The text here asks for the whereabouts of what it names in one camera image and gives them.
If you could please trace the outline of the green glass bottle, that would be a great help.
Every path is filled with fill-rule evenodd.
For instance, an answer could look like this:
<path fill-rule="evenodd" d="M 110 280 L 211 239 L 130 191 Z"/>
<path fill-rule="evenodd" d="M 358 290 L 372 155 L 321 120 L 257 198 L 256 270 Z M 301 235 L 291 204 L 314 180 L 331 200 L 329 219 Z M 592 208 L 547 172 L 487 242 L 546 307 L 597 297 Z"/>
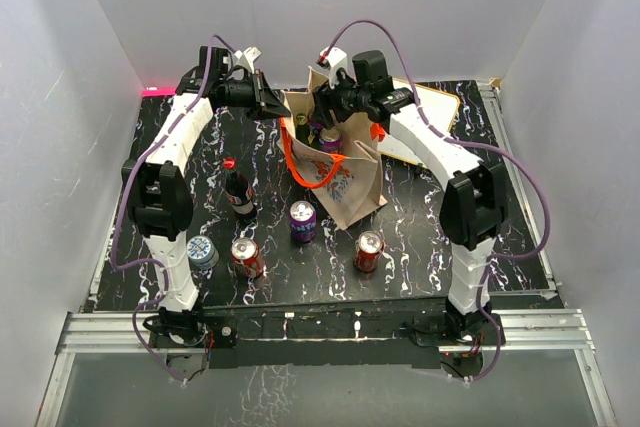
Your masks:
<path fill-rule="evenodd" d="M 295 115 L 296 139 L 304 145 L 319 150 L 320 144 L 316 132 L 309 125 L 308 116 L 304 113 Z"/>

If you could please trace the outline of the beige canvas tote bag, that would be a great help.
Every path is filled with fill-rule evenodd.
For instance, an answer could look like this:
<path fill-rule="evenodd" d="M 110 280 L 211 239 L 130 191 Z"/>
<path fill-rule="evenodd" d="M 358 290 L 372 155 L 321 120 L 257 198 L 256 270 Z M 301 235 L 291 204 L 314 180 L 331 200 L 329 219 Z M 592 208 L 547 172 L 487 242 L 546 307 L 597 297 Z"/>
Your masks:
<path fill-rule="evenodd" d="M 338 228 L 345 230 L 387 204 L 378 150 L 381 134 L 366 114 L 356 113 L 337 125 L 341 134 L 337 153 L 326 153 L 299 141 L 295 116 L 313 111 L 313 89 L 326 80 L 325 75 L 310 69 L 304 91 L 284 94 L 290 115 L 280 120 L 278 147 L 298 185 L 311 190 Z"/>

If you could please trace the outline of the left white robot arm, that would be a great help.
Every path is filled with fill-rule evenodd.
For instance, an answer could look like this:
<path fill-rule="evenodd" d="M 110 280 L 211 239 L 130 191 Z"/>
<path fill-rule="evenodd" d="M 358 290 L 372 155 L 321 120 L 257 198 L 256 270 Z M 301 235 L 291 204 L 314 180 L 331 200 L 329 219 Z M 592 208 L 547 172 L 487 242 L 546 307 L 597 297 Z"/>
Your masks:
<path fill-rule="evenodd" d="M 198 290 L 187 258 L 193 200 L 184 170 L 196 141 L 218 107 L 239 107 L 253 120 L 288 115 L 288 110 L 255 66 L 256 47 L 230 51 L 202 46 L 199 64 L 181 78 L 171 111 L 149 148 L 122 168 L 123 199 L 116 219 L 127 216 L 148 248 L 158 277 L 159 306 L 175 317 L 171 332 L 182 344 L 194 346 L 206 334 L 203 317 L 190 312 Z"/>

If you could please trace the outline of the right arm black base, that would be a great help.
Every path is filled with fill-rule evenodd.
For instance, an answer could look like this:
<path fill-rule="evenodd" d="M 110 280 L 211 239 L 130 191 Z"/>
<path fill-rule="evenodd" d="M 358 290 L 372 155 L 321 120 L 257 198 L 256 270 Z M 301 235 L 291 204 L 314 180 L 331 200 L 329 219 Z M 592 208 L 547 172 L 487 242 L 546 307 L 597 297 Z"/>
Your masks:
<path fill-rule="evenodd" d="M 476 355 L 482 347 L 500 346 L 505 342 L 498 315 L 480 311 L 461 315 L 457 311 L 424 312 L 404 322 L 400 332 L 419 347 L 462 346 L 468 355 Z"/>

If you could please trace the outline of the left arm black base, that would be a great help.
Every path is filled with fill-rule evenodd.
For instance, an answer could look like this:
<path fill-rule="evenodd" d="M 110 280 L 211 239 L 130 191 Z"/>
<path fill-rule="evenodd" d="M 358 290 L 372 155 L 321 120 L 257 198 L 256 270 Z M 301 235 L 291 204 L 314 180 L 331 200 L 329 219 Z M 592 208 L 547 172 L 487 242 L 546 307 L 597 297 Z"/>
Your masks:
<path fill-rule="evenodd" d="M 234 348 L 237 344 L 237 320 L 234 317 L 212 315 L 204 310 L 171 312 L 162 308 L 143 321 L 143 327 L 155 339 L 169 339 L 184 347 Z"/>

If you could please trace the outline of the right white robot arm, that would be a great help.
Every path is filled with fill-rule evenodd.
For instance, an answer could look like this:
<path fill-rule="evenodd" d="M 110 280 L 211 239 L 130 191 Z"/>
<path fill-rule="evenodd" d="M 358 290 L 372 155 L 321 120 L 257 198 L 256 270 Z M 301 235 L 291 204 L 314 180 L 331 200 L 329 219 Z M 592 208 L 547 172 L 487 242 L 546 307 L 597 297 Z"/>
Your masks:
<path fill-rule="evenodd" d="M 408 147 L 443 188 L 439 222 L 452 250 L 445 328 L 453 341 L 471 342 L 490 311 L 487 268 L 507 217 L 505 168 L 485 164 L 438 131 L 427 120 L 416 87 L 395 85 L 381 51 L 349 58 L 341 49 L 327 47 L 317 63 L 328 79 L 313 91 L 315 122 L 331 126 L 366 114 Z"/>

